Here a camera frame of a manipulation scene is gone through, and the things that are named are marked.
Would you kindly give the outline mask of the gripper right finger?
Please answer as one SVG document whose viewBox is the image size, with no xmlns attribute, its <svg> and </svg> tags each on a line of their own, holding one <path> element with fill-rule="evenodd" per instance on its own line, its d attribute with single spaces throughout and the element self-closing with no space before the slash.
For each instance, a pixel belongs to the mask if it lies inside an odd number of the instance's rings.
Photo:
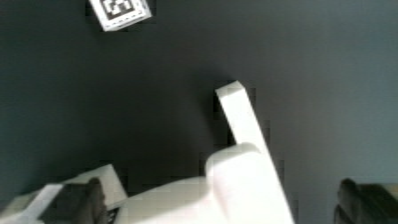
<svg viewBox="0 0 398 224">
<path fill-rule="evenodd" d="M 398 183 L 342 181 L 333 224 L 398 224 Z"/>
</svg>

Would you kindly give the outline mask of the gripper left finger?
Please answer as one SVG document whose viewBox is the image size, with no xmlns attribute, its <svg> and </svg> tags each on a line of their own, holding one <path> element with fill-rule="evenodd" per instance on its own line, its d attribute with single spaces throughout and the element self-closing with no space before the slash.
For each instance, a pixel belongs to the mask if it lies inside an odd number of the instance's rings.
<svg viewBox="0 0 398 224">
<path fill-rule="evenodd" d="M 45 224 L 107 224 L 106 193 L 100 179 L 65 186 L 40 216 Z"/>
</svg>

